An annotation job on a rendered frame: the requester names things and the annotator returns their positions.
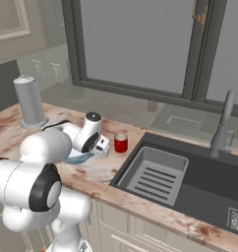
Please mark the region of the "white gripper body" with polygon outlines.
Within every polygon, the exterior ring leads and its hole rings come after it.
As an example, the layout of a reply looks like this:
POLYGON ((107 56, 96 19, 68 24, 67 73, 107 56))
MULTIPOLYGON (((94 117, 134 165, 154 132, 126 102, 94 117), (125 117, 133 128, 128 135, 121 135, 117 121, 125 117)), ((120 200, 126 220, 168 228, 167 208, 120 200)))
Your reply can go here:
POLYGON ((98 147, 95 147, 91 152, 95 156, 98 156, 100 158, 107 158, 109 155, 109 148, 105 148, 105 149, 100 150, 98 147))

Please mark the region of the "pale blue bowl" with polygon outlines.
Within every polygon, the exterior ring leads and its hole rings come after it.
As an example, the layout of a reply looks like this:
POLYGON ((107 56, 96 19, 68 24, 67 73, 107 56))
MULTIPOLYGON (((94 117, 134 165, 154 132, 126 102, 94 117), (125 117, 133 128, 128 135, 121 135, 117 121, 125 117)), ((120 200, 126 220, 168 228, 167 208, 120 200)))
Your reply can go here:
POLYGON ((70 164, 79 164, 87 161, 89 158, 92 157, 92 153, 81 153, 76 151, 75 149, 72 149, 70 154, 64 159, 64 162, 70 163, 70 164))

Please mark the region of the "black sink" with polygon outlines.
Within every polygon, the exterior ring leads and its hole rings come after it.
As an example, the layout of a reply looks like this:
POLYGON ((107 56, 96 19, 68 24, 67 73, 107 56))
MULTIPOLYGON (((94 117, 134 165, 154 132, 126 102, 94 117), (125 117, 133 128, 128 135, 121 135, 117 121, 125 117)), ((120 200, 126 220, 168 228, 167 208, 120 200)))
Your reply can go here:
POLYGON ((238 210, 238 156, 221 153, 218 157, 211 157, 207 148, 145 133, 111 180, 110 185, 238 234, 237 230, 227 226, 228 209, 238 210), (118 185, 119 180, 142 147, 162 150, 189 160, 173 206, 142 197, 118 185))

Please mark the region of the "grey sink drain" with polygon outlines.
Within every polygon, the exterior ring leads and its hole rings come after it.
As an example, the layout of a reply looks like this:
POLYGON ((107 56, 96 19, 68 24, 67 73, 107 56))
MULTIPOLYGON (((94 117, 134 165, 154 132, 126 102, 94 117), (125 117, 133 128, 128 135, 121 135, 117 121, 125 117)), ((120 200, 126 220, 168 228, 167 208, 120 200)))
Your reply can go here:
POLYGON ((228 209, 227 226, 238 231, 238 210, 228 209))

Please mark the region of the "red mug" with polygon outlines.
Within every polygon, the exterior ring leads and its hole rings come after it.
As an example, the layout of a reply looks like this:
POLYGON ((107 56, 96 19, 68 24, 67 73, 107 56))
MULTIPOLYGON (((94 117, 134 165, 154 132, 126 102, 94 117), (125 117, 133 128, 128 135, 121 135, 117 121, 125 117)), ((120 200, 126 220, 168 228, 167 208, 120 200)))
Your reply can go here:
POLYGON ((116 134, 114 136, 114 148, 117 153, 125 153, 128 150, 128 137, 126 134, 116 134))

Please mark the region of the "grey basin with slots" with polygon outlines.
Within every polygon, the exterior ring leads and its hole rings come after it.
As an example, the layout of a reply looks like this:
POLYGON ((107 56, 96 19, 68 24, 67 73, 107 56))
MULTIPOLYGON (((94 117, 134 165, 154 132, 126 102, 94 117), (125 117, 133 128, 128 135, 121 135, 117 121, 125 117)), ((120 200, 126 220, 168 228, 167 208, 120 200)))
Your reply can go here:
POLYGON ((189 160, 151 147, 142 147, 118 185, 142 197, 175 204, 189 160))

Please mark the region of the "cream base cupboards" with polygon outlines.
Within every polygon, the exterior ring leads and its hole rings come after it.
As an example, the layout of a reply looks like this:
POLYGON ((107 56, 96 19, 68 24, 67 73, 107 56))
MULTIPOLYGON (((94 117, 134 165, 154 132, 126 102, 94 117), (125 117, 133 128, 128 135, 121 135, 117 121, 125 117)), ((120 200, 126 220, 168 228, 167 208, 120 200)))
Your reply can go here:
POLYGON ((122 210, 91 200, 90 221, 81 231, 93 252, 238 252, 197 242, 122 210))

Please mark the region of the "grey paper towel roll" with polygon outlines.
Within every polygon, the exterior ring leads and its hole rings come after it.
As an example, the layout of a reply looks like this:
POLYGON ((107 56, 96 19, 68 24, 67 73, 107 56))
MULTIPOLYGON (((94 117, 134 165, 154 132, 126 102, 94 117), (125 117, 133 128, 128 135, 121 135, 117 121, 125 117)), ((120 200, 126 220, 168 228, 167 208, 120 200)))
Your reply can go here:
POLYGON ((35 129, 44 126, 48 122, 48 117, 44 113, 35 78, 21 75, 14 80, 14 86, 23 113, 22 127, 35 129))

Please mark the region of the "grey tap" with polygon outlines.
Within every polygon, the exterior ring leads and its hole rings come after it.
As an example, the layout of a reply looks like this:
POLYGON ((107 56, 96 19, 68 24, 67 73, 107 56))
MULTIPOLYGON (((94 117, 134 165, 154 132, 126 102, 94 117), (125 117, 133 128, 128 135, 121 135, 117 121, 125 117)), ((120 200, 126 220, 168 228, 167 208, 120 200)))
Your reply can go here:
POLYGON ((230 90, 224 102, 220 120, 214 136, 210 142, 209 154, 213 158, 217 158, 220 152, 231 152, 231 149, 226 147, 227 127, 233 110, 236 93, 230 90))

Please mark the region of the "pale wall socket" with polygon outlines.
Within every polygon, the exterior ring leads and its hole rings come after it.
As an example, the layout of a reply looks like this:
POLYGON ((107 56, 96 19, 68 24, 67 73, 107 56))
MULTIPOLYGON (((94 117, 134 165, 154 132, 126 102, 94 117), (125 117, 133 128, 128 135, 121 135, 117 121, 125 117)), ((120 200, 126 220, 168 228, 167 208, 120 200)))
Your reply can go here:
POLYGON ((55 83, 62 84, 62 73, 61 73, 61 65, 56 63, 51 63, 52 75, 55 83))
POLYGON ((33 68, 34 68, 36 77, 37 77, 38 79, 43 80, 43 79, 44 79, 44 75, 43 75, 43 69, 42 69, 42 64, 41 64, 41 62, 40 62, 40 61, 33 60, 33 61, 32 61, 32 64, 33 64, 33 68))

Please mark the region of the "dark grey window frame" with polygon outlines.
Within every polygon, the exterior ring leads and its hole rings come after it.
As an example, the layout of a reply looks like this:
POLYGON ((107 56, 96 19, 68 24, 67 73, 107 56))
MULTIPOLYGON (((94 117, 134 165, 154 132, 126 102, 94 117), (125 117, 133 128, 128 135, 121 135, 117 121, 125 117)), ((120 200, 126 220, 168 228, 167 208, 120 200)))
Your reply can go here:
POLYGON ((73 85, 220 113, 207 98, 227 0, 61 0, 73 85))

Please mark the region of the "beige wall cupboard door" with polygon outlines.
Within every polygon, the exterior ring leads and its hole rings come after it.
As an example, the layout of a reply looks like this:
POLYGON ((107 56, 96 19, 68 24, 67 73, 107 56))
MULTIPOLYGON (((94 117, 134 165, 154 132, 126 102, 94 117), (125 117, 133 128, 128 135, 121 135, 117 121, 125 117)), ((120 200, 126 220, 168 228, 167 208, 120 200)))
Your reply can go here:
POLYGON ((45 47, 38 0, 0 0, 0 64, 45 47))

